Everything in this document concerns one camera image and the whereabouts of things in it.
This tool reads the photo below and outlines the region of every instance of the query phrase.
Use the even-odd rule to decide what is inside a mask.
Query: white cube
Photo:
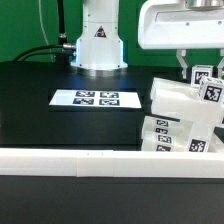
[[[200,81],[203,76],[212,77],[213,66],[210,65],[195,65],[192,67],[191,86],[200,86]]]
[[[189,152],[207,152],[209,147],[209,141],[206,139],[191,138],[188,145]]]
[[[202,101],[221,104],[223,102],[224,81],[203,76],[198,95]]]

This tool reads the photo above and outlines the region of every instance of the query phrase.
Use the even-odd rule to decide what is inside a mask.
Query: black table
[[[93,77],[50,63],[2,63],[0,145],[138,150],[153,77],[178,80],[177,70],[130,67]],[[142,109],[49,106],[57,89],[137,92]]]
[[[153,78],[180,74],[129,67],[88,77],[48,63],[1,63],[0,146],[139,150]],[[142,109],[49,106],[56,89],[136,91]],[[223,205],[224,180],[0,177],[1,224],[222,223]]]

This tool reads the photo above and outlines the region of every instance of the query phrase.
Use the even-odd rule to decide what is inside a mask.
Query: warning label
[[[98,29],[94,37],[107,37],[102,26]]]

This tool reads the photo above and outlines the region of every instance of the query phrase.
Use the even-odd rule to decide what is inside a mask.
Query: green wall
[[[125,61],[129,65],[180,66],[174,50],[142,50],[137,43],[138,16],[145,0],[120,0],[119,36],[125,44]],[[45,30],[50,44],[57,44],[57,1],[42,0]],[[66,32],[74,42],[82,32],[82,0],[64,0]],[[0,1],[0,62],[19,53],[45,45],[40,28],[38,0]],[[49,56],[32,58],[50,61]],[[191,50],[191,65],[219,63],[218,50]]]

